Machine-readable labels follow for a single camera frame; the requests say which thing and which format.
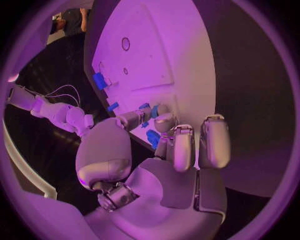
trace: circular hole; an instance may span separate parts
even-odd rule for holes
[[[124,51],[128,51],[129,47],[130,47],[129,39],[127,37],[123,37],[123,39],[122,39],[122,49]]]

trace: blue part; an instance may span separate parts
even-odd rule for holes
[[[141,105],[138,109],[145,109],[145,108],[150,108],[149,103],[144,103],[143,105]]]
[[[152,148],[158,147],[161,136],[154,130],[148,130],[146,132],[148,141],[152,144]]]
[[[92,77],[99,90],[102,90],[108,86],[104,80],[104,76],[100,72],[94,74]]]
[[[156,117],[158,117],[159,116],[159,113],[158,113],[158,105],[156,105],[156,106],[154,106],[153,108],[152,108],[152,110],[151,110],[151,117],[153,118],[153,119],[155,119]]]
[[[112,105],[110,105],[107,110],[109,112],[112,112],[115,108],[117,108],[119,106],[119,104],[117,102],[113,103]]]
[[[146,121],[146,122],[144,122],[144,123],[141,125],[141,127],[142,127],[142,128],[146,128],[148,125],[149,125],[149,123]]]

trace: black shirt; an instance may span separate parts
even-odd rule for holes
[[[66,21],[63,28],[64,34],[66,36],[82,33],[81,24],[83,18],[79,8],[69,9],[65,11],[62,14],[61,18]]]

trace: person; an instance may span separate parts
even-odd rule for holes
[[[61,17],[52,21],[50,34],[63,30],[66,36],[72,36],[87,31],[89,10],[74,8],[65,11]]]

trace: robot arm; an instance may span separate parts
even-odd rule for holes
[[[93,116],[85,114],[80,107],[66,103],[50,103],[45,97],[33,95],[26,88],[13,84],[7,104],[29,111],[37,118],[47,118],[56,127],[84,136],[94,125]]]

